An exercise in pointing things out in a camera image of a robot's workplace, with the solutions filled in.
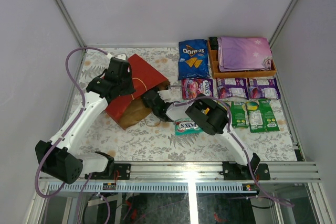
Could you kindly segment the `red brown paper bag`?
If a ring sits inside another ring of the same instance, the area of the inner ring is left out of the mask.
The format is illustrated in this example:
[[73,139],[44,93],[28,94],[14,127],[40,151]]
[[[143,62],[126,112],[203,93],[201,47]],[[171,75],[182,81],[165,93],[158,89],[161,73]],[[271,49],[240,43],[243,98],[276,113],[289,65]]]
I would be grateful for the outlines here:
[[170,84],[168,78],[139,55],[132,55],[129,63],[135,92],[117,97],[105,109],[106,114],[123,130],[136,125],[152,112],[152,109],[145,107],[141,95],[152,88],[165,90]]

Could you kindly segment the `purple Fox's berries candy bag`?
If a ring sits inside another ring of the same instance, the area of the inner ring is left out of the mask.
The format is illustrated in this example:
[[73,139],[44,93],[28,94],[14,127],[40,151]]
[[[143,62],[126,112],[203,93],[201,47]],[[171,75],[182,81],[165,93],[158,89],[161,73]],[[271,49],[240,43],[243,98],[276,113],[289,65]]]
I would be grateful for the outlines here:
[[194,99],[199,94],[206,96],[213,96],[214,94],[212,79],[183,79],[181,85],[183,100]]

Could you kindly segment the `teal Fox's candy bag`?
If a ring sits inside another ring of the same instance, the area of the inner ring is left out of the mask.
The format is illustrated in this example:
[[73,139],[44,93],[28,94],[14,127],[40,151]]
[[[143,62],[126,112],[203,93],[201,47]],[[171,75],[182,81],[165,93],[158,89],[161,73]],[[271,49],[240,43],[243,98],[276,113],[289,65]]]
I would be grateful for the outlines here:
[[190,118],[178,119],[174,122],[175,135],[194,134],[203,130]]

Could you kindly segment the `blue Doritos chip bag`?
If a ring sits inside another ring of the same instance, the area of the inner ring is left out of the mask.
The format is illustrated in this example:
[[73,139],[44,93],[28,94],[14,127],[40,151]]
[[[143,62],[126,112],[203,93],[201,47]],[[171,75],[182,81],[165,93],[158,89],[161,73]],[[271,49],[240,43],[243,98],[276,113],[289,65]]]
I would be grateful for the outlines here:
[[208,78],[208,50],[204,39],[179,42],[178,79]]

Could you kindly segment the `purple snack packet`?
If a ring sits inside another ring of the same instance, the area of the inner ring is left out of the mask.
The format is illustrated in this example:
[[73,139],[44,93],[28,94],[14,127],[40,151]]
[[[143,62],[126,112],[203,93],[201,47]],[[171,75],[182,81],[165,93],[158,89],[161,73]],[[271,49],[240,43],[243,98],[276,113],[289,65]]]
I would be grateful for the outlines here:
[[248,78],[248,92],[250,99],[276,99],[281,98],[276,78]]
[[217,95],[220,99],[239,97],[248,99],[247,80],[245,78],[217,78]]

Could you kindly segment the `small green yellow candy packet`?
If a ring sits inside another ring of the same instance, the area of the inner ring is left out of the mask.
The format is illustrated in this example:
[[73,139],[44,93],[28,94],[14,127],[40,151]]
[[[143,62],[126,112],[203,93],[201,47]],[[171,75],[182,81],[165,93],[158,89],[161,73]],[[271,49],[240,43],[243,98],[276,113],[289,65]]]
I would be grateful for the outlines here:
[[226,104],[229,106],[232,114],[232,126],[234,128],[248,128],[249,123],[245,103],[227,101]]

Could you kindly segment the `green snack packet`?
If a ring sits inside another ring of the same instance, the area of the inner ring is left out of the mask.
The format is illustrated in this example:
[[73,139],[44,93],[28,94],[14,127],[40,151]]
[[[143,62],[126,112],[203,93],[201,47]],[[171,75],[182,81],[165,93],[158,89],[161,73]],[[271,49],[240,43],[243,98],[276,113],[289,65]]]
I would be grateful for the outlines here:
[[268,99],[246,102],[251,133],[280,131],[270,102]]

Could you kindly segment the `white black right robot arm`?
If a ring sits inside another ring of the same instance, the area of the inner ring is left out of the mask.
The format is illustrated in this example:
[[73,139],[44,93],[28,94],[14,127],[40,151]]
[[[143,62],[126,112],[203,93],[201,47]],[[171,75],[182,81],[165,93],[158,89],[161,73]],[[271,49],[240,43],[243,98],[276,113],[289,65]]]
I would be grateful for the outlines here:
[[166,102],[160,91],[152,89],[141,95],[141,100],[163,122],[188,118],[204,133],[226,140],[240,175],[245,179],[257,175],[260,158],[237,135],[230,108],[220,99],[199,94],[186,102]]

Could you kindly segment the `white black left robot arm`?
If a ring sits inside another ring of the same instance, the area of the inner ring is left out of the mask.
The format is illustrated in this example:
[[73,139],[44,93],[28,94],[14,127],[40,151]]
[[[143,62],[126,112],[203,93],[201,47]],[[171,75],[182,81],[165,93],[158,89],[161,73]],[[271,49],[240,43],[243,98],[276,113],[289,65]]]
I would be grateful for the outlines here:
[[116,98],[135,92],[131,65],[125,54],[110,59],[108,68],[93,78],[79,105],[64,126],[48,142],[35,147],[39,170],[66,184],[81,175],[92,174],[103,179],[114,175],[113,157],[103,152],[77,155],[79,144],[96,118]]

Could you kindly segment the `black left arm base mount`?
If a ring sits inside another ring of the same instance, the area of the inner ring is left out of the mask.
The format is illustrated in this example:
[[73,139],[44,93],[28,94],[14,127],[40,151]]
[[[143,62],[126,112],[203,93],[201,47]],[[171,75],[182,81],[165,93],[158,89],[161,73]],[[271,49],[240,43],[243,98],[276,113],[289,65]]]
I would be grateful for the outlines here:
[[97,180],[129,180],[131,174],[131,164],[114,163],[109,165],[103,172],[94,172],[91,179]]

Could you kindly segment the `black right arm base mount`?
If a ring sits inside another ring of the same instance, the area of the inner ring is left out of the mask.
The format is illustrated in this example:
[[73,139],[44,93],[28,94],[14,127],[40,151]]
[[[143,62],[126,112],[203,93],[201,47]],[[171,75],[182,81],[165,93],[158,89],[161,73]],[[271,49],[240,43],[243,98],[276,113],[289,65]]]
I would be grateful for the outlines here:
[[[223,175],[225,180],[252,180],[248,166],[241,166],[235,162],[222,162]],[[260,163],[256,169],[252,167],[254,177],[257,181],[270,180],[268,165]]]

